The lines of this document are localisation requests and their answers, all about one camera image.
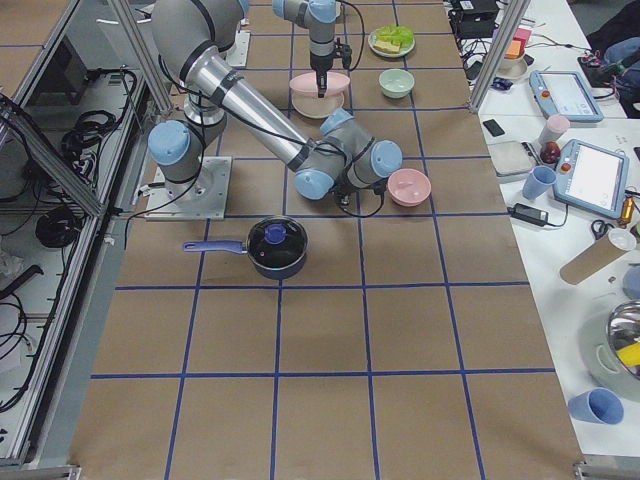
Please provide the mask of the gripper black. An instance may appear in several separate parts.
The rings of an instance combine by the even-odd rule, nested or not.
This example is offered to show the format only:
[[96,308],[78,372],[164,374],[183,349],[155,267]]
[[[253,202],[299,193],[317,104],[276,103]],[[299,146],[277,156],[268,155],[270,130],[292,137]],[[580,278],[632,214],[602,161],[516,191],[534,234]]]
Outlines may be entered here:
[[347,176],[341,176],[332,187],[331,193],[337,197],[339,206],[350,205],[350,195],[361,190],[373,190],[376,195],[382,195],[387,189],[387,178],[382,178],[374,183],[359,186],[354,184]]
[[350,45],[339,38],[325,43],[309,41],[310,66],[316,74],[317,95],[324,97],[327,91],[327,72],[333,68],[334,61],[339,59],[342,68],[350,68]]

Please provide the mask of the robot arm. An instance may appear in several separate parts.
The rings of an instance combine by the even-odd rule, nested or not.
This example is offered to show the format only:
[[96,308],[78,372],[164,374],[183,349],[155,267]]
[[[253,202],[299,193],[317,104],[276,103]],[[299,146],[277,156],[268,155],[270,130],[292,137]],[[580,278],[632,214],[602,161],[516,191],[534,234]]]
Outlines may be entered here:
[[383,185],[400,169],[400,147],[378,140],[338,108],[321,125],[321,139],[297,129],[226,61],[247,1],[158,1],[152,34],[161,64],[194,100],[230,114],[294,174],[297,192],[310,200],[337,198]]
[[328,72],[340,59],[344,69],[351,67],[352,49],[336,37],[336,2],[334,0],[273,0],[276,16],[306,29],[309,65],[315,73],[316,93],[323,98],[328,89]]

